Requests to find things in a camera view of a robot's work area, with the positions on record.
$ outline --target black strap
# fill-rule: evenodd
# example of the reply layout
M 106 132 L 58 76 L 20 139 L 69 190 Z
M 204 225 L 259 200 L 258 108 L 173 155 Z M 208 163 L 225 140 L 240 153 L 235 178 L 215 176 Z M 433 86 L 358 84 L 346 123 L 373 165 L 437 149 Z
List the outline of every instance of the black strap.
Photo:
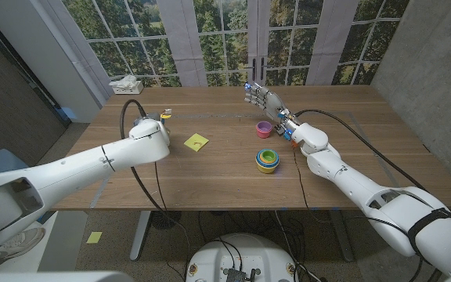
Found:
M 415 222 L 413 224 L 412 228 L 408 230 L 408 239 L 410 240 L 410 243 L 412 244 L 413 250 L 421 256 L 421 253 L 419 251 L 419 248 L 417 247 L 417 244 L 415 244 L 415 237 L 417 234 L 425 227 L 434 222 L 436 219 L 447 219 L 451 218 L 451 212 L 447 211 L 445 208 L 439 208 L 434 211 L 431 211 L 430 214 L 424 216 L 422 219 L 419 219 L 419 221 Z

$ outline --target shoe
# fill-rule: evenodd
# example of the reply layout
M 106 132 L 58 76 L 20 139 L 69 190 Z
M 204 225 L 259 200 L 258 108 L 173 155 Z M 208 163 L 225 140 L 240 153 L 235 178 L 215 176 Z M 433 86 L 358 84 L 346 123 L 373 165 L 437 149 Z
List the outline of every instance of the shoe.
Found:
M 0 265 L 12 258 L 21 256 L 37 245 L 45 235 L 44 228 L 33 228 L 18 233 L 0 247 Z

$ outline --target yellow sticky note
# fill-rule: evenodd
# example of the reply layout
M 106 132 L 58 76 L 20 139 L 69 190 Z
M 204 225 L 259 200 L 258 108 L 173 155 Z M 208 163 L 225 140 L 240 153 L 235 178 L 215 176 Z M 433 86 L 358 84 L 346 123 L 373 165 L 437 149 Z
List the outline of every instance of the yellow sticky note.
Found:
M 99 243 L 101 235 L 102 235 L 102 232 L 92 232 L 90 234 L 90 237 L 86 241 L 86 244 L 97 244 L 97 243 Z
M 196 152 L 201 149 L 206 143 L 208 143 L 208 139 L 204 138 L 203 136 L 194 133 L 191 138 L 187 139 L 187 141 L 184 142 L 184 145 L 188 146 L 189 148 L 195 150 Z

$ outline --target window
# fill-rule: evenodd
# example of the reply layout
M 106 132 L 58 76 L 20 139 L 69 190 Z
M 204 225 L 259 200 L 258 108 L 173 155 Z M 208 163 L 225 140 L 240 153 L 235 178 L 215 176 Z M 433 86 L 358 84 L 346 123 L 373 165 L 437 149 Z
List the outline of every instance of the window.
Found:
M 156 0 L 63 0 L 111 80 L 181 86 Z
M 267 85 L 304 85 L 323 0 L 272 0 Z
M 246 0 L 194 0 L 194 12 L 208 86 L 247 81 Z
M 368 85 L 409 0 L 360 0 L 333 85 Z

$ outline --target pink cup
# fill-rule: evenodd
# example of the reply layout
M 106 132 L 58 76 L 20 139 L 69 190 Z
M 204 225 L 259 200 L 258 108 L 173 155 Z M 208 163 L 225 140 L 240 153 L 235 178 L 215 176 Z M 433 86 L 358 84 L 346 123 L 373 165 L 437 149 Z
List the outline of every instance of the pink cup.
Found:
M 268 121 L 261 121 L 257 123 L 257 136 L 260 138 L 267 138 L 271 134 L 272 125 Z

